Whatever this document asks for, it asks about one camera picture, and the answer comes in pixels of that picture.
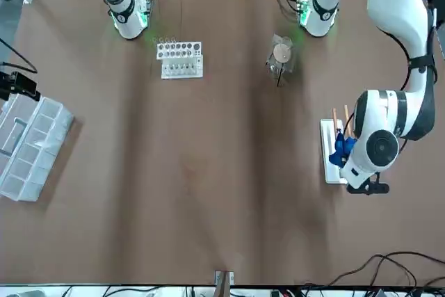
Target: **clear plastic container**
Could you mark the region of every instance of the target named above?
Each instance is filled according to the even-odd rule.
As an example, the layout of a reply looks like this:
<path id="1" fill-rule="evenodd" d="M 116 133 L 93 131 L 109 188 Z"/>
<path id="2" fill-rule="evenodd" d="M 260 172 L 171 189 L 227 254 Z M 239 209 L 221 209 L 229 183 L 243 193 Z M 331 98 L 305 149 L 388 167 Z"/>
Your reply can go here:
<path id="1" fill-rule="evenodd" d="M 35 202 L 73 115 L 59 102 L 11 95 L 0 115 L 0 195 Z"/>

